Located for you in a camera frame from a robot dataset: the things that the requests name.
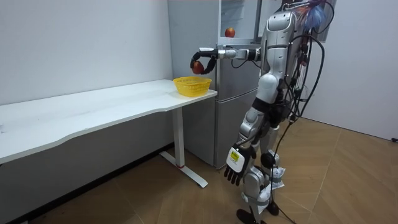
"yellow basket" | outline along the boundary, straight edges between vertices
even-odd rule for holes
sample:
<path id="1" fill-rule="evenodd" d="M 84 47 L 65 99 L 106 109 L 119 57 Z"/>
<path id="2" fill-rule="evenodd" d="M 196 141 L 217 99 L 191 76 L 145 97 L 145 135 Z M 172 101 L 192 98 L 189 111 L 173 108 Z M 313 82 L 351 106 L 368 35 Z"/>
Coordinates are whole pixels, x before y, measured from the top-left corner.
<path id="1" fill-rule="evenodd" d="M 175 87 L 181 95 L 194 97 L 207 93 L 211 79 L 200 77 L 181 77 L 173 80 Z"/>

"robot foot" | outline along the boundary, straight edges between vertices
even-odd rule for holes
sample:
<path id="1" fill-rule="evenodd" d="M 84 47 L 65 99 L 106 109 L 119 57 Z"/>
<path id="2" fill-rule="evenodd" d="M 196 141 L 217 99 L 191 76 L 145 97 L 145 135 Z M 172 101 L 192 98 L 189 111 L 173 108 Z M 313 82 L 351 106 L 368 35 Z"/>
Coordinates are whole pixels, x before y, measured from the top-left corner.
<path id="1" fill-rule="evenodd" d="M 266 224 L 262 220 L 261 220 L 261 223 L 257 223 L 256 220 L 254 219 L 253 215 L 243 209 L 239 209 L 238 211 L 236 211 L 236 216 L 244 224 Z"/>
<path id="2" fill-rule="evenodd" d="M 271 202 L 267 207 L 268 212 L 273 216 L 279 215 L 279 207 L 275 202 Z"/>

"red apple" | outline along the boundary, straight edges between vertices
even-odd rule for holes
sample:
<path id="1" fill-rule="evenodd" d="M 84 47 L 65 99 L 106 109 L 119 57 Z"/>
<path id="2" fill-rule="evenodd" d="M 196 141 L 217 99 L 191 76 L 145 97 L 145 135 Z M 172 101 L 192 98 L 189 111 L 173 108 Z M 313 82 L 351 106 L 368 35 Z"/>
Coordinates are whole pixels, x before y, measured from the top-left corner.
<path id="1" fill-rule="evenodd" d="M 196 62 L 193 63 L 192 72 L 193 72 L 194 74 L 199 75 L 199 74 L 201 74 L 204 70 L 205 70 L 205 68 L 203 67 L 203 65 L 202 65 L 200 62 L 196 61 Z"/>
<path id="2" fill-rule="evenodd" d="M 232 27 L 227 28 L 225 30 L 225 37 L 231 37 L 232 38 L 234 36 L 235 36 L 235 30 Z"/>

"gray refrigerator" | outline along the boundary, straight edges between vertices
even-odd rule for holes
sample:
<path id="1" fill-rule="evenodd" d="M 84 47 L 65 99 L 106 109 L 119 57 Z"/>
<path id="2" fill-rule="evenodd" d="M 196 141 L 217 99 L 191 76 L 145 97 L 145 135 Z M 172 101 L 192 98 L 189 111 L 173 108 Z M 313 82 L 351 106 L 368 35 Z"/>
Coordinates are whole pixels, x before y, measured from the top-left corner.
<path id="1" fill-rule="evenodd" d="M 190 60 L 199 47 L 255 49 L 264 29 L 261 1 L 172 1 L 169 0 L 170 41 L 174 78 L 195 76 Z M 224 36 L 225 27 L 236 28 L 234 38 Z M 204 66 L 208 59 L 201 58 Z M 243 63 L 233 60 L 234 66 Z M 259 68 L 246 62 L 233 68 L 231 60 L 218 60 L 216 69 L 203 76 L 212 79 L 216 98 L 183 107 L 185 149 L 215 166 L 226 157 L 239 133 L 246 111 L 257 92 Z"/>

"white table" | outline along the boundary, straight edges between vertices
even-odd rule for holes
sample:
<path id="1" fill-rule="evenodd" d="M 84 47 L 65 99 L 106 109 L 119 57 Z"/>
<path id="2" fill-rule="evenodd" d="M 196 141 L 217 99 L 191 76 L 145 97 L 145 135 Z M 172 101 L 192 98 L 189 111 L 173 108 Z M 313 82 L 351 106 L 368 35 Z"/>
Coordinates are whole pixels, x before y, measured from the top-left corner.
<path id="1" fill-rule="evenodd" d="M 172 110 L 175 158 L 167 152 L 160 154 L 205 187 L 207 182 L 184 166 L 182 107 L 216 95 L 209 90 L 199 97 L 182 96 L 173 81 L 157 80 L 0 106 L 0 164 L 99 129 Z"/>

